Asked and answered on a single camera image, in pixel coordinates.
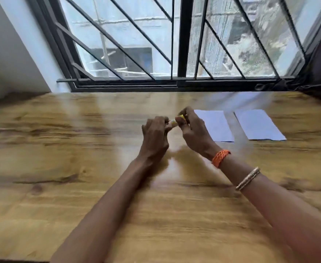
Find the right arm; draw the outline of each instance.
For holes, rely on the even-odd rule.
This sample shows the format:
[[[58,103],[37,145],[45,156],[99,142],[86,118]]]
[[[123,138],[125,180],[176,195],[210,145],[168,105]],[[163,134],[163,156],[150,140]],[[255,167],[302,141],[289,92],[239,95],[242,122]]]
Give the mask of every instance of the right arm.
[[[187,145],[208,160],[221,148],[210,137],[203,120],[191,107],[176,117]],[[227,155],[220,170],[237,186],[253,168],[233,155]],[[285,242],[307,262],[321,262],[321,213],[263,174],[255,177],[242,191]]]

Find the gold bangle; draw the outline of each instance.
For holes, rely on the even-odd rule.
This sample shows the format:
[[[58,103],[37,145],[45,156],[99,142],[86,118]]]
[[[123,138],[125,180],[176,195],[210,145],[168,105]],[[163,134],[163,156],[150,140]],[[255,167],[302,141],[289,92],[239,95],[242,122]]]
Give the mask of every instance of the gold bangle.
[[[241,191],[243,188],[245,188],[246,185],[248,185],[258,174],[260,173],[260,169],[258,167],[255,167],[253,171],[247,175],[242,182],[236,186],[237,191]]]

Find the orange braided bracelet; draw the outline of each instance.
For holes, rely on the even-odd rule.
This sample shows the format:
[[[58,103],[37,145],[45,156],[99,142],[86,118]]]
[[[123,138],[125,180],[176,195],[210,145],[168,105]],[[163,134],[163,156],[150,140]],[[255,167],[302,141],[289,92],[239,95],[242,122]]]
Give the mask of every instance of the orange braided bracelet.
[[[220,163],[228,154],[231,154],[231,152],[227,149],[220,150],[217,154],[215,154],[214,158],[212,159],[212,164],[215,167],[219,168]]]

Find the hand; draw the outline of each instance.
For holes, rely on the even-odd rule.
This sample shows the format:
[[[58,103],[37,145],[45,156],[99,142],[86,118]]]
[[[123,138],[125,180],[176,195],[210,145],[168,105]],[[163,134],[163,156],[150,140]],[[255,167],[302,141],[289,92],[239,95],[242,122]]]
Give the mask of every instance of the hand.
[[[154,119],[148,119],[146,125],[142,125],[143,143],[138,159],[151,165],[160,162],[169,148],[167,134],[172,126],[168,122],[168,117],[156,116]]]
[[[184,140],[189,148],[210,161],[221,148],[215,144],[205,127],[204,121],[188,106],[179,112],[186,120],[176,117],[175,120],[183,132]]]

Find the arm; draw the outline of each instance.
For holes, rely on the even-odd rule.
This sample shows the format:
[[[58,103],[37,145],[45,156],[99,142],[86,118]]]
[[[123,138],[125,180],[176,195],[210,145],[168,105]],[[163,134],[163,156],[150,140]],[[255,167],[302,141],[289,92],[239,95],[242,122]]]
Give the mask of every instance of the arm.
[[[140,153],[118,181],[101,197],[79,225],[53,254],[51,263],[104,262],[112,239],[141,180],[164,156],[169,148],[169,119],[148,119],[142,126],[144,140]]]
[[[221,148],[211,139],[203,120],[191,107],[176,117],[188,146],[208,160]],[[253,168],[233,155],[220,164],[221,171],[237,186]],[[285,242],[307,262],[321,262],[321,213],[299,197],[259,174],[242,194],[255,206]]]

